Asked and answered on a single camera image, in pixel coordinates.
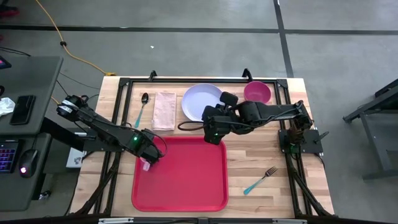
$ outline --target computer mouse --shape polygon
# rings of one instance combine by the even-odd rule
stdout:
[[[19,174],[21,177],[29,178],[35,174],[39,152],[36,149],[29,149],[22,153],[19,158]]]

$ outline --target magenta bowl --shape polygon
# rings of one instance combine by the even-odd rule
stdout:
[[[248,101],[268,103],[271,99],[271,90],[265,83],[253,81],[244,87],[243,96]]]

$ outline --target blue handle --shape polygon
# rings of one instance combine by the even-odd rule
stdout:
[[[143,109],[144,109],[144,106],[142,106],[141,111],[139,112],[136,124],[134,125],[135,128],[138,128],[138,126],[139,126],[139,120],[141,120],[141,114],[142,114]]]
[[[244,195],[247,195],[250,193],[251,190],[253,190],[253,188],[255,188],[258,184],[260,184],[265,178],[261,178],[259,179],[256,183],[254,183],[252,186],[248,187],[246,190],[243,191]]]

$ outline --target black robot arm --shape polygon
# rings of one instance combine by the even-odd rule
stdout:
[[[139,131],[134,128],[115,125],[95,113],[79,96],[67,96],[58,106],[57,112],[69,121],[81,121],[89,126],[103,143],[101,148],[104,151],[127,151],[137,157],[144,158],[150,164],[154,164],[164,156],[152,141],[154,133],[148,129]]]
[[[248,134],[271,121],[291,119],[294,125],[292,129],[299,130],[295,133],[312,126],[302,100],[292,105],[265,105],[253,101],[237,105],[237,96],[223,92],[220,101],[225,105],[206,106],[202,114],[205,141],[208,143],[219,144],[230,132]]]

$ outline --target white plate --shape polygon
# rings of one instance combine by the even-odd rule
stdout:
[[[201,121],[206,106],[224,105],[222,91],[214,85],[202,83],[189,88],[182,97],[182,111],[191,121]]]

